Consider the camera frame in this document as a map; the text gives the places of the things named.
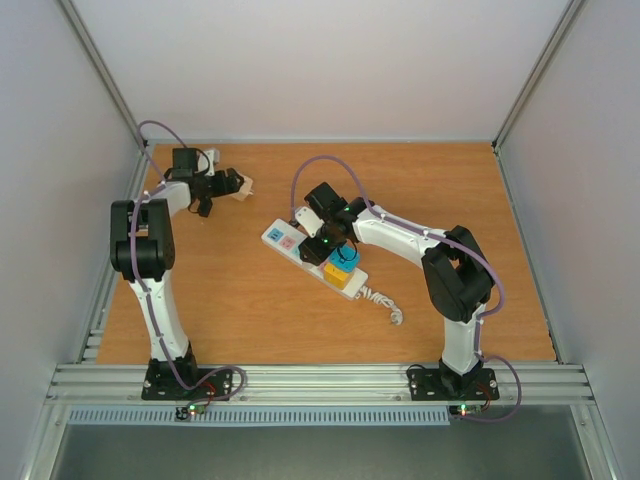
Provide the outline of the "beige cube plug adapter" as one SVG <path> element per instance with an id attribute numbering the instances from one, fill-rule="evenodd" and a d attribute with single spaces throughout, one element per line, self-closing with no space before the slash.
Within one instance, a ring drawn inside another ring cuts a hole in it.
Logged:
<path id="1" fill-rule="evenodd" d="M 250 177 L 242 175 L 242 185 L 232 197 L 237 201 L 244 201 L 253 194 L 253 180 Z"/>

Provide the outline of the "blue cube plug adapter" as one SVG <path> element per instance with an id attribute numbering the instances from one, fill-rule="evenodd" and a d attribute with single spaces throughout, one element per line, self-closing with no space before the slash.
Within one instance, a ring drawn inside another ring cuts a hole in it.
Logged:
<path id="1" fill-rule="evenodd" d="M 360 254 L 356 248 L 343 245 L 336 248 L 329 256 L 329 263 L 345 273 L 351 273 L 360 262 Z"/>

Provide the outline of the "white power strip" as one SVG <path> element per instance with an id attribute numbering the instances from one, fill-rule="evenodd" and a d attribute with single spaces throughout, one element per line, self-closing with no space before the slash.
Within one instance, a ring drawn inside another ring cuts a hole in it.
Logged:
<path id="1" fill-rule="evenodd" d="M 276 219 L 261 235 L 269 248 L 295 266 L 307 271 L 348 300 L 365 299 L 389 310 L 393 325 L 404 321 L 402 310 L 388 296 L 367 285 L 368 274 L 359 268 L 360 255 L 355 247 L 333 247 L 324 222 L 309 207 L 295 210 L 295 223 Z"/>

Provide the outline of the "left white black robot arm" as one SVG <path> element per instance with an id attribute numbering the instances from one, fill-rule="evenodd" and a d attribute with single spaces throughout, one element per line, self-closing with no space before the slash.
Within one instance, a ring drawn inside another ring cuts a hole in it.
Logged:
<path id="1" fill-rule="evenodd" d="M 192 397 L 209 378 L 198 367 L 172 292 L 172 217 L 196 206 L 194 213 L 206 218 L 215 198 L 251 193 L 250 179 L 233 168 L 218 170 L 217 163 L 214 150 L 175 148 L 171 167 L 153 189 L 111 204 L 111 265 L 134 292 L 150 339 L 142 391 L 146 400 Z"/>

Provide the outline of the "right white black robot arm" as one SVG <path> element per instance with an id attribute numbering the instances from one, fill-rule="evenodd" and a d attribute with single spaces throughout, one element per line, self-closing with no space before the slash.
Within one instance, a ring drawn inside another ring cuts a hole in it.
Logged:
<path id="1" fill-rule="evenodd" d="M 308 234 L 300 247 L 304 262 L 318 266 L 350 242 L 382 248 L 422 269 L 429 299 L 444 317 L 444 350 L 434 382 L 448 399 L 477 391 L 479 329 L 495 281 L 471 232 L 420 226 L 363 197 L 348 202 L 326 182 L 305 202 L 291 210 L 291 222 Z"/>

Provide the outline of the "yellow cube plug adapter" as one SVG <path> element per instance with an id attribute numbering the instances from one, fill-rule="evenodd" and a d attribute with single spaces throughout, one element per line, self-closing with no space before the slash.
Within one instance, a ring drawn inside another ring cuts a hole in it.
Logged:
<path id="1" fill-rule="evenodd" d="M 332 263 L 323 267 L 323 279 L 338 290 L 344 290 L 353 277 L 353 272 L 347 272 Z"/>

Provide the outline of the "left small circuit board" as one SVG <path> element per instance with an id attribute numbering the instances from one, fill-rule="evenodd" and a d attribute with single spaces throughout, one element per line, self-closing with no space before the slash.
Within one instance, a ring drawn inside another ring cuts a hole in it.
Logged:
<path id="1" fill-rule="evenodd" d="M 199 415 L 203 415 L 207 410 L 205 405 L 189 405 L 184 407 L 176 407 L 174 418 L 176 421 L 191 421 Z"/>

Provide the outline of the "small circuit board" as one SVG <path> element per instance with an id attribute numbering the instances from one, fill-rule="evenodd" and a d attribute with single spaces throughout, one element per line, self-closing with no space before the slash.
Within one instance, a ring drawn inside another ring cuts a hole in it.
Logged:
<path id="1" fill-rule="evenodd" d="M 457 417 L 469 417 L 477 414 L 481 414 L 486 410 L 484 405 L 469 405 L 469 404 L 459 404 L 459 405 L 451 405 L 449 407 L 449 413 L 452 416 Z"/>
<path id="2" fill-rule="evenodd" d="M 184 407 L 176 407 L 174 418 L 176 421 L 191 421 L 199 415 L 203 415 L 207 410 L 205 405 L 189 405 Z"/>

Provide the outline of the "right small circuit board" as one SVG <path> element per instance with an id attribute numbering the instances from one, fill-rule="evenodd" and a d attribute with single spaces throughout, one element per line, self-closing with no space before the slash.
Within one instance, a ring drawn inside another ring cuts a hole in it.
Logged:
<path id="1" fill-rule="evenodd" d="M 486 410 L 484 405 L 469 405 L 469 404 L 459 404 L 459 405 L 451 405 L 449 407 L 449 413 L 452 416 L 457 417 L 469 417 L 477 414 L 481 414 Z"/>

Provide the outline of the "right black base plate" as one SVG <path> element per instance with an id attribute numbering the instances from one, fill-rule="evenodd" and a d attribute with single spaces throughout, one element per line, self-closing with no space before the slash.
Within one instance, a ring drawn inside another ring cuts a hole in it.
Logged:
<path id="1" fill-rule="evenodd" d="M 437 368 L 412 364 L 405 370 L 413 401 L 480 401 L 500 398 L 495 372 L 481 363 L 459 375 L 442 361 Z"/>

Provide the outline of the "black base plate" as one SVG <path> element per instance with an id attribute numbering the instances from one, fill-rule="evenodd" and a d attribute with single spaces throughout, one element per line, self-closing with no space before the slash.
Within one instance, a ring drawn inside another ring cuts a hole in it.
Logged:
<path id="1" fill-rule="evenodd" d="M 437 368 L 412 364 L 405 370 L 413 401 L 480 401 L 500 398 L 495 372 L 481 363 L 459 375 L 442 361 Z"/>
<path id="2" fill-rule="evenodd" d="M 201 398 L 222 398 L 231 392 L 237 375 L 230 369 L 208 376 L 193 390 L 181 386 L 171 370 L 148 370 L 143 381 L 141 399 L 145 401 L 190 401 Z"/>

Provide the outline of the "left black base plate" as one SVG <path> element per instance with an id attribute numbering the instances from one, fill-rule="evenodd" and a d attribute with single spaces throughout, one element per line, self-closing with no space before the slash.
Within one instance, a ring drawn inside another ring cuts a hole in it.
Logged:
<path id="1" fill-rule="evenodd" d="M 190 401 L 201 398 L 222 398 L 231 392 L 237 375 L 230 369 L 208 376 L 193 390 L 181 386 L 171 370 L 148 370 L 143 381 L 141 399 L 145 401 Z"/>

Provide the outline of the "left aluminium frame post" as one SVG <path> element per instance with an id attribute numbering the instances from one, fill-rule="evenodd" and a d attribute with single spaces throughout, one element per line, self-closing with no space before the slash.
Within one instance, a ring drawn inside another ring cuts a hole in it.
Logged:
<path id="1" fill-rule="evenodd" d="M 111 74 L 107 63 L 105 62 L 77 6 L 71 0 L 56 0 L 55 4 L 59 7 L 63 17 L 70 26 L 72 33 L 76 37 L 81 49 L 85 53 L 89 63 L 96 72 L 108 96 L 116 107 L 116 110 L 125 122 L 128 130 L 134 138 L 134 141 L 138 146 L 146 147 L 148 143 L 139 133 L 138 123 L 136 122 L 129 105 L 118 87 L 115 78 Z"/>

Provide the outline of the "aluminium frame post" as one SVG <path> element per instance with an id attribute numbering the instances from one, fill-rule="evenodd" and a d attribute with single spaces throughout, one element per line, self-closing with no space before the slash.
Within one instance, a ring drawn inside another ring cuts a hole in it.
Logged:
<path id="1" fill-rule="evenodd" d="M 501 124 L 494 140 L 491 143 L 495 155 L 499 154 L 502 145 L 515 127 L 525 107 L 533 97 L 537 87 L 544 78 L 557 53 L 561 49 L 567 35 L 578 19 L 587 2 L 585 0 L 570 0 L 565 5 L 561 15 L 554 25 L 551 34 L 546 40 L 540 54 L 529 72 L 524 85 L 517 94 L 514 103 L 503 123 Z"/>
<path id="2" fill-rule="evenodd" d="M 63 17 L 70 26 L 72 33 L 76 37 L 81 49 L 85 53 L 89 63 L 96 72 L 108 96 L 116 107 L 116 110 L 125 122 L 128 130 L 134 138 L 134 141 L 138 146 L 146 147 L 148 143 L 139 133 L 138 123 L 136 122 L 129 105 L 118 87 L 115 78 L 111 74 L 107 63 L 105 62 L 77 6 L 71 0 L 56 0 L 55 4 L 59 7 Z"/>

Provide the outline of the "right aluminium frame post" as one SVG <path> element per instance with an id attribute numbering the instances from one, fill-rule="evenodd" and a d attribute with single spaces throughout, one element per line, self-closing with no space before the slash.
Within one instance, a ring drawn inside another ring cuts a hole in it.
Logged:
<path id="1" fill-rule="evenodd" d="M 537 87 L 544 78 L 557 53 L 561 49 L 567 35 L 578 19 L 587 2 L 585 0 L 570 0 L 565 5 L 561 15 L 554 25 L 551 34 L 546 40 L 540 54 L 529 72 L 524 85 L 517 94 L 514 103 L 503 123 L 501 124 L 494 140 L 491 143 L 495 155 L 499 154 L 502 145 L 515 127 L 525 107 L 533 97 Z"/>

